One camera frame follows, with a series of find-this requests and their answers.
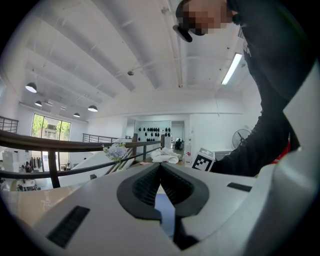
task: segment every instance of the white ceiling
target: white ceiling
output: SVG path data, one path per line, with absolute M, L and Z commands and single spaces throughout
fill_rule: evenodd
M 221 88 L 235 52 L 242 53 L 239 27 L 182 41 L 173 31 L 180 0 L 46 0 L 30 13 L 34 26 L 25 46 L 24 104 L 52 100 L 67 107 L 60 115 L 92 117 L 89 105 L 119 95 L 153 90 L 243 90 L 248 75 L 241 61 Z

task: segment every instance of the crumpled white fabric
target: crumpled white fabric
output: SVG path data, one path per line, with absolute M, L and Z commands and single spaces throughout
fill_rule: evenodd
M 172 149 L 166 147 L 151 152 L 153 163 L 168 162 L 171 164 L 176 164 L 179 162 L 180 156 L 180 154 L 174 153 Z

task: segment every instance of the black railing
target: black railing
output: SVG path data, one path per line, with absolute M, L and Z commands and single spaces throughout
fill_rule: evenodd
M 0 130 L 16 134 L 18 122 L 18 120 L 0 116 Z
M 79 168 L 75 170 L 57 171 L 56 165 L 56 152 L 94 152 L 102 151 L 102 144 L 105 147 L 110 147 L 111 142 L 75 142 L 75 141 L 60 141 L 45 138 L 35 138 L 30 136 L 17 135 L 10 132 L 0 130 L 0 146 L 20 149 L 20 150 L 34 150 L 34 151 L 47 151 L 48 152 L 48 165 L 49 172 L 36 172 L 36 173 L 17 173 L 11 171 L 0 171 L 0 177 L 7 179 L 43 179 L 51 178 L 53 188 L 60 188 L 60 182 L 58 177 L 69 176 L 74 174 L 86 173 L 89 171 L 120 165 L 125 161 L 135 159 L 136 157 L 143 156 L 146 159 L 147 153 L 150 153 L 159 148 L 163 148 L 165 143 L 165 137 L 162 135 L 161 141 L 151 142 L 126 142 L 125 147 L 132 149 L 134 155 L 121 159 L 119 162 L 108 162 L 95 166 Z M 161 144 L 161 146 L 147 151 L 147 146 Z M 143 147 L 143 153 L 136 154 L 137 147 Z
M 83 133 L 82 142 L 93 142 L 93 143 L 112 143 L 119 138 L 107 137 L 107 136 L 98 136 L 92 134 Z

